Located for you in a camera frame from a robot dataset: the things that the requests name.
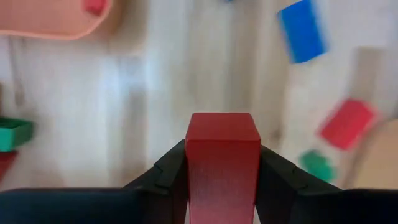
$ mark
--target red block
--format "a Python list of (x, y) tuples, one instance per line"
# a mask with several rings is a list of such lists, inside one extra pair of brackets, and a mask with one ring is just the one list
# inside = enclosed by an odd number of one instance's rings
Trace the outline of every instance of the red block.
[(106, 7), (106, 0), (83, 0), (83, 7), (86, 12), (100, 16)]
[(10, 168), (16, 157), (16, 151), (0, 152), (0, 181), (4, 175), (6, 175), (7, 170)]
[(196, 113), (185, 138), (191, 224), (252, 224), (261, 139), (247, 113)]
[(374, 111), (366, 103), (349, 99), (329, 118), (320, 131), (320, 136), (331, 145), (348, 150), (364, 134), (374, 118)]

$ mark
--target pink object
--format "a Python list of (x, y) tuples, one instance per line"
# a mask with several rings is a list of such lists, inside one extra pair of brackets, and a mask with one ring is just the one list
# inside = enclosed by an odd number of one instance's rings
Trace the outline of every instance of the pink object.
[(185, 138), (191, 224), (252, 224), (261, 139), (247, 113), (195, 113)]
[(83, 0), (85, 11), (100, 16), (106, 7), (106, 0)]
[(329, 118), (320, 131), (320, 136), (341, 150), (351, 149), (372, 123), (374, 117), (374, 111), (366, 103), (348, 99)]
[(112, 34), (121, 18), (121, 0), (107, 0), (100, 16), (83, 10), (82, 1), (0, 1), (0, 34), (59, 40)]

